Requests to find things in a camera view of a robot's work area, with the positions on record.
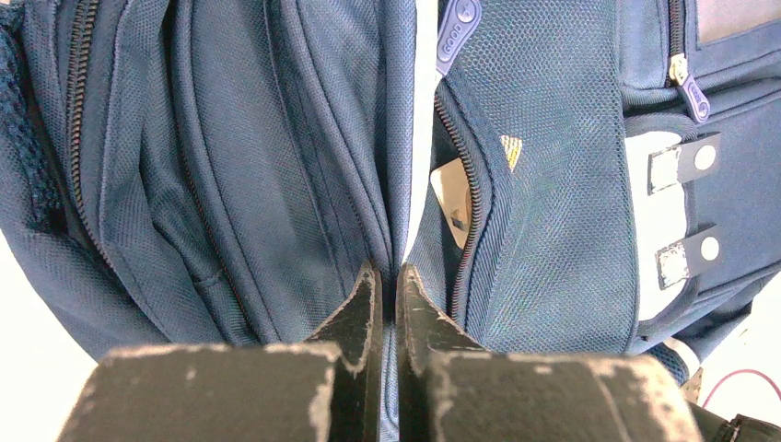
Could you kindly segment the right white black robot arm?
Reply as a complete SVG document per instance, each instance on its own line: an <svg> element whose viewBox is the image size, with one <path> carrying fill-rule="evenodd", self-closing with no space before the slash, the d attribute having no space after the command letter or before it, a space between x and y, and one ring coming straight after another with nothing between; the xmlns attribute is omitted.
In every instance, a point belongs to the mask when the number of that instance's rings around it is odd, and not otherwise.
<svg viewBox="0 0 781 442"><path fill-rule="evenodd" d="M717 414L689 404L704 441L710 442L780 442L780 427L763 420L736 414L726 420Z"/></svg>

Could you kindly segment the navy blue backpack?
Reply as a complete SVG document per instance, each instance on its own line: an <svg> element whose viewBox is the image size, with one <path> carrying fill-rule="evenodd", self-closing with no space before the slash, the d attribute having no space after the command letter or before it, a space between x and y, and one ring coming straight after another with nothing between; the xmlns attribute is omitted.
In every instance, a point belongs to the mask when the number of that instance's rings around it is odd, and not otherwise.
<svg viewBox="0 0 781 442"><path fill-rule="evenodd" d="M679 388L780 272L780 5L5 1L1 229L99 363L302 342L373 264L375 441L406 264L487 351Z"/></svg>

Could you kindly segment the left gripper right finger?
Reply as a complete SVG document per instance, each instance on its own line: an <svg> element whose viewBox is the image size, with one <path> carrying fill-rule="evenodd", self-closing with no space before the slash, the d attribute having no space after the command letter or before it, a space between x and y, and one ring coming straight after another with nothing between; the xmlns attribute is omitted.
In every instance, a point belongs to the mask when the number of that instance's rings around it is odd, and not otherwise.
<svg viewBox="0 0 781 442"><path fill-rule="evenodd" d="M404 265L396 297L403 441L697 441L668 371L648 356L498 354Z"/></svg>

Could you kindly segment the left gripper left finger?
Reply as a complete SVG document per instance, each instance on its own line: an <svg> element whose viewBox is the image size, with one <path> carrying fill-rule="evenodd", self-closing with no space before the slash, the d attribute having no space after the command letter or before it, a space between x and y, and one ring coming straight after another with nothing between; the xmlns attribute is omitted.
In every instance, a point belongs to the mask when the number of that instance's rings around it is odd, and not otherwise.
<svg viewBox="0 0 781 442"><path fill-rule="evenodd" d="M299 343L113 350L87 380L63 441L375 441L382 286L361 266L341 304Z"/></svg>

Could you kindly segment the orange triangular card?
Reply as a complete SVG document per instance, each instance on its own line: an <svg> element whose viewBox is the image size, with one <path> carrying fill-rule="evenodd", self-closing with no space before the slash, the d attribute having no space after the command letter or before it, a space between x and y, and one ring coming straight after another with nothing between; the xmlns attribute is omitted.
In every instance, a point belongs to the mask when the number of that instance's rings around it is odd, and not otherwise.
<svg viewBox="0 0 781 442"><path fill-rule="evenodd" d="M429 181L451 235L463 250L471 228L472 197L462 160L456 158L434 169Z"/></svg>

